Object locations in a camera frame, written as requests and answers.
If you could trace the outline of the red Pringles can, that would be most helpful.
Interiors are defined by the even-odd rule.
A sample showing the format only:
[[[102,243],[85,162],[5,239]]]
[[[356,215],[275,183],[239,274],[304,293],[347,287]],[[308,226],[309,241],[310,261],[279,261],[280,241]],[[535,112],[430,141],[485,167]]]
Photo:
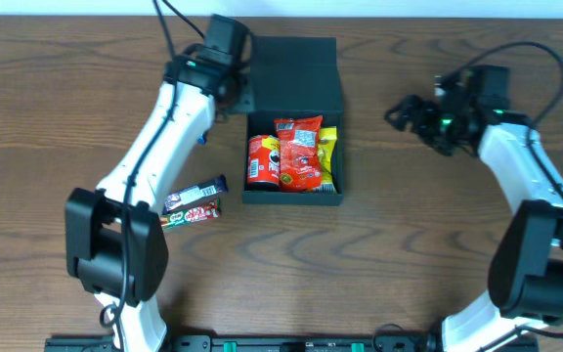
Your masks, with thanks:
[[[257,135],[248,141],[246,187],[276,191],[280,186],[280,141],[272,135]]]

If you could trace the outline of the purple chocolate bar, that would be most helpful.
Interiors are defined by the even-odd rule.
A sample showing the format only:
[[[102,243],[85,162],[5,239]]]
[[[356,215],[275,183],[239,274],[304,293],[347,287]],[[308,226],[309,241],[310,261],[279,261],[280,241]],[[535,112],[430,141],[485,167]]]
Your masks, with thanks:
[[[221,174],[211,180],[170,193],[164,200],[162,213],[168,214],[197,201],[226,193],[228,190],[227,179]]]

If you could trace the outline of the yellow snack bag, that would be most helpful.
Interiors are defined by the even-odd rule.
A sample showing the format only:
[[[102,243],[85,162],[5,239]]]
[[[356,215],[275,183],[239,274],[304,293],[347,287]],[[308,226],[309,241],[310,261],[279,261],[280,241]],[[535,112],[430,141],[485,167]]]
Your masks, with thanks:
[[[337,128],[326,127],[319,132],[317,156],[321,168],[321,183],[313,189],[315,193],[336,194],[332,174],[332,157],[337,142]]]

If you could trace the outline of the red snack bag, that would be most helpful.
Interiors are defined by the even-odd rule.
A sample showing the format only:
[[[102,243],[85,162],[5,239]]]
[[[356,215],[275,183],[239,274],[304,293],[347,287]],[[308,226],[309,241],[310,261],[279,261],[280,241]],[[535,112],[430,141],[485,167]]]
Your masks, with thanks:
[[[321,115],[275,120],[280,140],[280,188],[283,192],[310,192],[321,184],[318,141],[322,121]]]

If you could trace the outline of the red KitKat bar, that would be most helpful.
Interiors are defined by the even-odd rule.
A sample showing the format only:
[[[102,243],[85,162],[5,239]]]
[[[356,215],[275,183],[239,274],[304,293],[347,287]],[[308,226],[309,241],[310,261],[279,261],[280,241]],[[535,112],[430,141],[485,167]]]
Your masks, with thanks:
[[[160,225],[164,230],[190,225],[196,222],[208,221],[219,218],[220,200],[218,198],[213,201],[190,207],[183,210],[176,210],[160,217]]]

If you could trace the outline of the blue cookie pack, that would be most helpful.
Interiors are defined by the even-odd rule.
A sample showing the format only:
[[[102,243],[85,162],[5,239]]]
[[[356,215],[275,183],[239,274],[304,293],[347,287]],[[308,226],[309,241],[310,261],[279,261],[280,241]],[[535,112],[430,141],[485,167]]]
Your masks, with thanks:
[[[201,145],[205,145],[207,143],[207,134],[204,133],[202,134],[197,141],[201,144]]]

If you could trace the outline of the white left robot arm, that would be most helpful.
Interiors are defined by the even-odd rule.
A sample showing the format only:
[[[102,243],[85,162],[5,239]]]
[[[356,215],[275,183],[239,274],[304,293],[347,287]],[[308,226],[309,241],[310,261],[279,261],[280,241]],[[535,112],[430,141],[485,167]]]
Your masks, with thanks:
[[[114,351],[158,351],[167,334],[155,293],[168,264],[160,216],[188,155],[217,109],[239,98],[243,23],[215,15],[202,42],[169,53],[151,115],[95,190],[65,203],[66,269],[103,308]]]

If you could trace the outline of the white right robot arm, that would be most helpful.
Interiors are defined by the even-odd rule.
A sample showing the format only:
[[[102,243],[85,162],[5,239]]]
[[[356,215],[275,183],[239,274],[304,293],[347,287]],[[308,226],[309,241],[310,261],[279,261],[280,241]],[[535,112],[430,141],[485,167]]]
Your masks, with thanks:
[[[509,77],[505,66],[473,66],[437,78],[435,100],[408,95],[384,115],[439,154],[470,149],[512,212],[486,291],[442,321],[429,351],[497,351],[526,334],[563,338],[563,179],[532,121],[511,109]]]

